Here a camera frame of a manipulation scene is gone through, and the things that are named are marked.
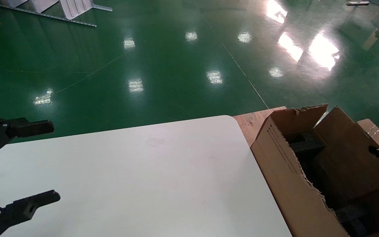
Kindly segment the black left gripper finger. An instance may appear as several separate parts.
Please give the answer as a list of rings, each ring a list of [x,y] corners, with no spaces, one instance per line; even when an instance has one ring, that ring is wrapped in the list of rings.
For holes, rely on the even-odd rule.
[[[30,122],[26,118],[0,118],[0,149],[15,138],[27,138],[54,132],[50,120]]]
[[[0,207],[0,236],[9,228],[31,220],[36,210],[42,206],[60,201],[55,190],[29,196]]]

